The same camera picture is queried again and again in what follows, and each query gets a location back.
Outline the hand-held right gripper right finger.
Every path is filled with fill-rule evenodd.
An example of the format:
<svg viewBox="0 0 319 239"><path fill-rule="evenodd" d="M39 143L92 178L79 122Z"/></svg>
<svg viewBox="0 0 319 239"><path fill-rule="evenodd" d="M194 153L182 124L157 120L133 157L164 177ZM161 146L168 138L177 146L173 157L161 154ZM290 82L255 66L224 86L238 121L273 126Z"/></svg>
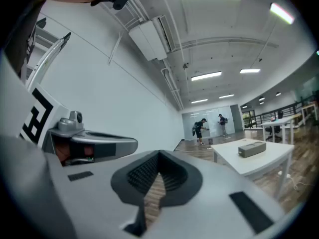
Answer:
<svg viewBox="0 0 319 239"><path fill-rule="evenodd" d="M274 222L285 212L280 204L251 180L227 166L181 152L175 157L202 174L199 192L185 205L163 207L146 231L148 239L250 239L254 230L233 203L230 194L244 192Z"/></svg>

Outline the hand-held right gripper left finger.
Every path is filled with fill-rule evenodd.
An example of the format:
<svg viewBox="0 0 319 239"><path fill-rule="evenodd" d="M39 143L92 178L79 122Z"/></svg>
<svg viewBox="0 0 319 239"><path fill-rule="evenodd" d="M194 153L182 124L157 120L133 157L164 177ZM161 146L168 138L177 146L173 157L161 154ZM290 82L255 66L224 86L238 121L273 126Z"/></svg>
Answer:
<svg viewBox="0 0 319 239"><path fill-rule="evenodd" d="M45 155L55 189L80 239L141 239L144 197L158 174L157 151L62 166Z"/></svg>

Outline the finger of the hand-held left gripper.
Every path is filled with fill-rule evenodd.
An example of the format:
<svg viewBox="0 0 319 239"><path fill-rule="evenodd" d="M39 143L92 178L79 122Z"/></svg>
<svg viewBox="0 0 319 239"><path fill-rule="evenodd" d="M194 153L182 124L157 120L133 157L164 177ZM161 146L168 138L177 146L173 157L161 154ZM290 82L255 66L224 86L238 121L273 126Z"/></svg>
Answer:
<svg viewBox="0 0 319 239"><path fill-rule="evenodd" d="M96 131L82 131L70 140L70 163L103 162L133 154L138 148L134 138Z"/></svg>

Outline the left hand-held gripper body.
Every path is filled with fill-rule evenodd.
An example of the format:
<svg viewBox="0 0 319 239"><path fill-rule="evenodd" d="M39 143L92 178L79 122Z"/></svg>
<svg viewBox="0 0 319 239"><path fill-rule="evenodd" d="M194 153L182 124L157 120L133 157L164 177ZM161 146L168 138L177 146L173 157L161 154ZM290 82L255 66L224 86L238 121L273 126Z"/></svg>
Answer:
<svg viewBox="0 0 319 239"><path fill-rule="evenodd" d="M22 130L25 122L31 126L31 132L39 133L42 147L46 132L56 128L61 118L70 119L71 110L55 100L39 84L31 88L39 96L27 90L18 78L8 58L0 55L0 165L6 160L15 162L25 157L27 150L18 150L27 141L35 143Z"/></svg>

